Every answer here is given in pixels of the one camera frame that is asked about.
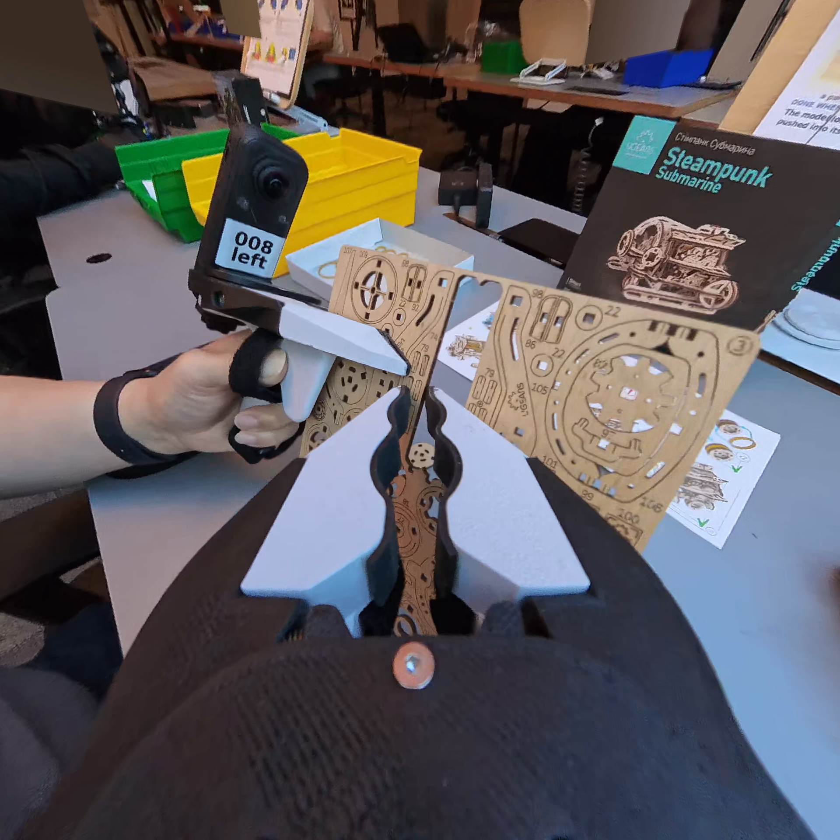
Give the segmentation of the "green plastic bin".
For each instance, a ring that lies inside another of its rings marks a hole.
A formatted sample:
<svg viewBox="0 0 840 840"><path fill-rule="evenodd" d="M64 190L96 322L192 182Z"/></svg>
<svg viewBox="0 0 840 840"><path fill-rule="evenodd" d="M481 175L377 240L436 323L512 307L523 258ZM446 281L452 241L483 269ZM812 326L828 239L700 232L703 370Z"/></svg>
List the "green plastic bin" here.
<svg viewBox="0 0 840 840"><path fill-rule="evenodd" d="M168 233L192 243L203 226L192 210L182 163L223 153L227 139L228 129L218 129L120 145L115 153L126 188L142 209Z"/></svg>

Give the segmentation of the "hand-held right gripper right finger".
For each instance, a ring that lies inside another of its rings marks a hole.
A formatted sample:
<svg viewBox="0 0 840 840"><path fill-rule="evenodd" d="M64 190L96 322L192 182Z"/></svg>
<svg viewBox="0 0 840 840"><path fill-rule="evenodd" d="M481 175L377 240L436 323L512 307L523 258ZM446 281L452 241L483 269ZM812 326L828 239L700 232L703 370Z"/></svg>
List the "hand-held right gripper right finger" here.
<svg viewBox="0 0 840 840"><path fill-rule="evenodd" d="M427 429L444 486L430 605L436 629L473 629L502 602L589 594L536 464L438 387L427 397Z"/></svg>

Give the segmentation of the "open instruction booklet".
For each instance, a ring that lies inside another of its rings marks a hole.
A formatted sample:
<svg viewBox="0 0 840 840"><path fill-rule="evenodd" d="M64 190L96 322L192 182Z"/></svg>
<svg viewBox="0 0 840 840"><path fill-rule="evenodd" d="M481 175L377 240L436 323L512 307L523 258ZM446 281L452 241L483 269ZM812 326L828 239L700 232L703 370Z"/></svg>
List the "open instruction booklet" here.
<svg viewBox="0 0 840 840"><path fill-rule="evenodd" d="M438 360L473 381L498 304L450 328ZM769 464L781 436L729 410L710 432L668 507L670 517L721 549Z"/></svg>

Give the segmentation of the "laser-cut wooden parts sheet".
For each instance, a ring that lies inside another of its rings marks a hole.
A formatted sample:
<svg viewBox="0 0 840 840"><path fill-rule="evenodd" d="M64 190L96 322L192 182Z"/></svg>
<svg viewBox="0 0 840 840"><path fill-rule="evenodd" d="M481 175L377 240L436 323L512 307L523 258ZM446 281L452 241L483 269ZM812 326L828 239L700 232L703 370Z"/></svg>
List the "laser-cut wooden parts sheet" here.
<svg viewBox="0 0 840 840"><path fill-rule="evenodd" d="M643 550L760 350L757 333L549 289L414 255L343 246L329 310L376 327L410 364L394 378L337 360L302 456L383 394L411 396L395 513L405 585L399 636L436 635L433 502L443 484L409 452L456 298L498 284L500 316L466 409L573 489Z"/></svg>

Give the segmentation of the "dark model kit box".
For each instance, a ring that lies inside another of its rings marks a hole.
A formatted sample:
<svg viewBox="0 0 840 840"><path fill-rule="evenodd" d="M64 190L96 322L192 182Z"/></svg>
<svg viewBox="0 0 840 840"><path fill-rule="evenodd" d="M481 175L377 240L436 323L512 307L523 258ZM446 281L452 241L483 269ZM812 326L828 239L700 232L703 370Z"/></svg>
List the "dark model kit box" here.
<svg viewBox="0 0 840 840"><path fill-rule="evenodd" d="M838 251L839 153L635 117L566 289L759 332Z"/></svg>

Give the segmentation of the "yellow plastic bin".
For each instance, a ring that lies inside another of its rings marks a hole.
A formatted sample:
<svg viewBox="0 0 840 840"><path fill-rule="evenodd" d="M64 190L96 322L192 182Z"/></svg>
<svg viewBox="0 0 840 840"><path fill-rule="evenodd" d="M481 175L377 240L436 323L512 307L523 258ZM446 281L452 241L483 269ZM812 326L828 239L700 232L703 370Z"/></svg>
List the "yellow plastic bin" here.
<svg viewBox="0 0 840 840"><path fill-rule="evenodd" d="M259 129L278 139L267 128ZM334 137L313 133L279 141L303 158L308 183L274 279L287 273L290 253L344 230L377 217L402 226L413 222L418 149L349 129ZM192 209L203 229L222 157L210 155L182 165Z"/></svg>

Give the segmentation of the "dark flat pad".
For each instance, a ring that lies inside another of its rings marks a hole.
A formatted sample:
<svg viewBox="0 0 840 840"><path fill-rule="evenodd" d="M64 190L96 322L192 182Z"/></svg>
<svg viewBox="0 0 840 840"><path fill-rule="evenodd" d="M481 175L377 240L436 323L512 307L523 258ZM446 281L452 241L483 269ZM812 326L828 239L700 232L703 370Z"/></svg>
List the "dark flat pad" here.
<svg viewBox="0 0 840 840"><path fill-rule="evenodd" d="M531 218L498 233L499 240L522 253L565 268L579 234L539 218Z"/></svg>

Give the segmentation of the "black wristband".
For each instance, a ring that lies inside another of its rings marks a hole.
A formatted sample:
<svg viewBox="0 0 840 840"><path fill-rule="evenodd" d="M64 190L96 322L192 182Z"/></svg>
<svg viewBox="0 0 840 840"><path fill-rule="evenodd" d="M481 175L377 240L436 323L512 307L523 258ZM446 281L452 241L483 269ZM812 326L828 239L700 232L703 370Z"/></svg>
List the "black wristband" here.
<svg viewBox="0 0 840 840"><path fill-rule="evenodd" d="M134 371L126 371L106 381L97 393L92 418L96 433L103 445L127 465L126 469L167 469L196 456L191 451L164 455L144 447L123 429L119 416L119 399L124 388L134 381L151 379L163 371L160 364Z"/></svg>

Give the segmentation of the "wooden background table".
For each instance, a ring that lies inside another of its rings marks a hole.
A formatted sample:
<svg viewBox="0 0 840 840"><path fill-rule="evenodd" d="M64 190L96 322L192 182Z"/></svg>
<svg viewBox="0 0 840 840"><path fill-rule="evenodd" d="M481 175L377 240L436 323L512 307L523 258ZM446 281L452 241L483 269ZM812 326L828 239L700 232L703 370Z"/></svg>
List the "wooden background table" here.
<svg viewBox="0 0 840 840"><path fill-rule="evenodd" d="M507 75L486 73L477 64L462 62L427 62L413 65L358 53L327 54L332 65L358 67L381 74L438 78L447 88L477 91L519 99L561 102L575 106L615 112L627 112L652 118L679 119L693 112L735 98L735 90L715 91L698 87L629 87L617 81L600 82L591 78L572 78L547 87L523 86Z"/></svg>

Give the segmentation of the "black power adapter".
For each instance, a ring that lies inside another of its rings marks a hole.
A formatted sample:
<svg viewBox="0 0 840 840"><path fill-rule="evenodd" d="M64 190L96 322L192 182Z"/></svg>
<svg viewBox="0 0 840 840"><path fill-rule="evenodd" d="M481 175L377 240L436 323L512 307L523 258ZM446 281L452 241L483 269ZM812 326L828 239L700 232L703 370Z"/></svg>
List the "black power adapter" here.
<svg viewBox="0 0 840 840"><path fill-rule="evenodd" d="M437 204L453 207L456 212L461 207L474 207L477 205L478 191L477 170L441 171L437 188Z"/></svg>

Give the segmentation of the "shallow white cardboard box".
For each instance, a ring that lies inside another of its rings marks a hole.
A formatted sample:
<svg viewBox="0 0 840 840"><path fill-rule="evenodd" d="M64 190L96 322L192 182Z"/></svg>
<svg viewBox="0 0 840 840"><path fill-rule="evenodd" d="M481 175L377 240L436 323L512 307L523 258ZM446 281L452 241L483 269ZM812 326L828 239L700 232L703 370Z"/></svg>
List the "shallow white cardboard box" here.
<svg viewBox="0 0 840 840"><path fill-rule="evenodd" d="M290 253L287 257L290 278L321 299L329 300L334 280L318 277L318 267L322 263L339 259L340 250L346 245L371 250L384 245L397 252L408 252L409 256L425 261L466 270L472 270L475 264L475 257L460 248L421 234L410 227L375 218Z"/></svg>

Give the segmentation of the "blue plastic bin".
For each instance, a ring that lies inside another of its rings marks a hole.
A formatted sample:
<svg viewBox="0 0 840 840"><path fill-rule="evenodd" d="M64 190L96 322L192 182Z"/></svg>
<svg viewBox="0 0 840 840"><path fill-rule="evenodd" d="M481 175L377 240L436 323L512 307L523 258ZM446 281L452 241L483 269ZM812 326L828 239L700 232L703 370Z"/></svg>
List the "blue plastic bin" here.
<svg viewBox="0 0 840 840"><path fill-rule="evenodd" d="M714 49L671 49L635 56L626 60L623 83L643 88L687 86L706 74L714 54Z"/></svg>

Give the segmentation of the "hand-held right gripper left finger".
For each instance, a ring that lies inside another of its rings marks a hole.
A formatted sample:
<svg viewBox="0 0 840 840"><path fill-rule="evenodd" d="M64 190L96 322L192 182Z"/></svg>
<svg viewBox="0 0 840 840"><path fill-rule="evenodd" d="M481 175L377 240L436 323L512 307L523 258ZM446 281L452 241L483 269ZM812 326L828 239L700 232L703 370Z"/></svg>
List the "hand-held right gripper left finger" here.
<svg viewBox="0 0 840 840"><path fill-rule="evenodd" d="M411 404L408 388L391 389L305 458L244 595L334 606L362 635L363 609L386 603L401 567L390 488Z"/></svg>

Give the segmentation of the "cardboard instruction sign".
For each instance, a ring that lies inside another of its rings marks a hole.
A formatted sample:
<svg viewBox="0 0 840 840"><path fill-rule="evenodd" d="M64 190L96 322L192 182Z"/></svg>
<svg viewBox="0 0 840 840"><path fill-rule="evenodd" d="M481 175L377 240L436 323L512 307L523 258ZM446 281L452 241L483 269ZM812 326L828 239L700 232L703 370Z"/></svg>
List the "cardboard instruction sign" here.
<svg viewBox="0 0 840 840"><path fill-rule="evenodd" d="M838 1L792 5L719 128L838 151Z"/></svg>

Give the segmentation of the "white wood-edged sign board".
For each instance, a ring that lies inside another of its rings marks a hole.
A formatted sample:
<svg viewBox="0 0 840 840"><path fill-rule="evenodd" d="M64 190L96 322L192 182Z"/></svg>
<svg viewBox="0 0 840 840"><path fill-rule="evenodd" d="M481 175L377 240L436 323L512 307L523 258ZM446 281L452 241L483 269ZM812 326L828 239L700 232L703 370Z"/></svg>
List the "white wood-edged sign board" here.
<svg viewBox="0 0 840 840"><path fill-rule="evenodd" d="M245 37L240 72L280 109L295 104L313 12L310 1L258 1L260 38Z"/></svg>

